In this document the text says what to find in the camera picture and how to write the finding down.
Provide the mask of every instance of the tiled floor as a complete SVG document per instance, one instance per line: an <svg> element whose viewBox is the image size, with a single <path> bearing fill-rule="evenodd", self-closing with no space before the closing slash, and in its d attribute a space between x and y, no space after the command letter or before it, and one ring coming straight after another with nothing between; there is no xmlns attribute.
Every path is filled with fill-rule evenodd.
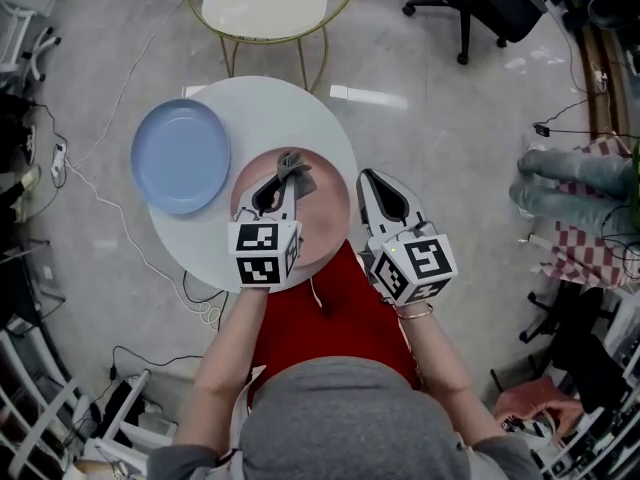
<svg viewBox="0 0 640 480"><path fill-rule="evenodd" d="M459 66L457 12L400 9L406 0L353 0L329 26L330 59L317 91L349 136L360 167L381 169L419 194L428 216L449 236L460 275L437 315L469 365L478 389L489 368L502 368L541 346L518 341L535 310L527 292L540 282L528 272L535 254L517 239L530 224L511 206L507 189L515 161L531 137L531 123L581 99L569 71L569 49L545 15L522 42L499 49L495 36L472 21L471 61ZM132 237L151 263L178 281L181 267L166 252L133 187L129 150L135 130L155 105L185 87L225 76L216 37L180 0L59 0L52 20L63 38L46 61L39 100L69 138L71 161L101 196L120 203ZM131 65L150 35L172 13L133 72L106 138L103 134ZM305 39L310 71L320 59L320 37ZM583 82L579 57L573 69ZM240 74L300 83L295 47L241 48ZM344 99L349 89L355 99ZM558 125L586 126L586 108L563 114ZM48 168L54 137L38 116L38 159ZM568 148L580 136L553 136ZM53 241L54 273L68 297L49 322L69 369L99 394L108 384L111 350L121 344L162 362L202 353L213 333L181 307L171 284L148 269L128 243L116 208L98 202L76 175L36 219L33 235ZM33 203L53 194L46 178ZM351 234L361 247L364 234ZM193 285L194 295L210 292ZM143 367L125 354L119 370ZM174 363L154 373L151 390L175 412L195 364Z"/></svg>

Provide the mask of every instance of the bracelet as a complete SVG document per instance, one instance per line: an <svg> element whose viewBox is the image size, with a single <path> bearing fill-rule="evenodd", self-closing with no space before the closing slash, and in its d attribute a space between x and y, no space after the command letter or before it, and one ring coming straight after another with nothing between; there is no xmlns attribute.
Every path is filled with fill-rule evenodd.
<svg viewBox="0 0 640 480"><path fill-rule="evenodd" d="M426 311L423 311L422 313L418 313L417 315L403 315L399 313L397 309L396 309L396 315L398 315L398 318L400 318L401 320L415 320L416 318L421 318L423 316L430 315L431 313L433 313L433 306L428 302L426 302L425 304L429 306L429 308Z"/></svg>

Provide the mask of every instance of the pink plate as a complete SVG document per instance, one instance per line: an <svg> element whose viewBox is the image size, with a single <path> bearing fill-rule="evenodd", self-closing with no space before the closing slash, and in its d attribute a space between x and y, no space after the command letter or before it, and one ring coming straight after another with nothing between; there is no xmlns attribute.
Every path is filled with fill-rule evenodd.
<svg viewBox="0 0 640 480"><path fill-rule="evenodd" d="M242 170L231 193L231 215L235 215L240 196L251 185L276 173L278 157L285 151L300 151L317 190L298 200L296 220L302 223L304 243L295 267L305 267L338 248L349 232L349 192L340 173L325 158L302 148L278 148L254 158Z"/></svg>

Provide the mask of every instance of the checkered cloth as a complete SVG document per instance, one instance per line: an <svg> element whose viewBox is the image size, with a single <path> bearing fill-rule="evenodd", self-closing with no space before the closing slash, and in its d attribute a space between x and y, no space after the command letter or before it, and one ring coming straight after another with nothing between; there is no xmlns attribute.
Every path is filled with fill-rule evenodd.
<svg viewBox="0 0 640 480"><path fill-rule="evenodd" d="M577 149L590 155L629 157L615 137L597 140L587 147ZM556 188L567 194L606 197L583 183L558 182ZM551 253L554 259L534 266L532 272L542 272L549 277L600 288L615 288L633 281L624 271L623 260L611 254L598 236L556 221L552 242L554 245ZM622 255L620 248L616 251L617 256Z"/></svg>

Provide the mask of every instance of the blue plate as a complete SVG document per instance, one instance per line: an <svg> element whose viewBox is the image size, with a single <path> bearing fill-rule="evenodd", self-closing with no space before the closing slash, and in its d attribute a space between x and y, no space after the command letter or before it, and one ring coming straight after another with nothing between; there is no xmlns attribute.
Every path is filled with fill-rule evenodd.
<svg viewBox="0 0 640 480"><path fill-rule="evenodd" d="M230 161L231 146L220 119L189 99L154 108L131 147L133 179L145 201L174 215L206 206L224 185Z"/></svg>

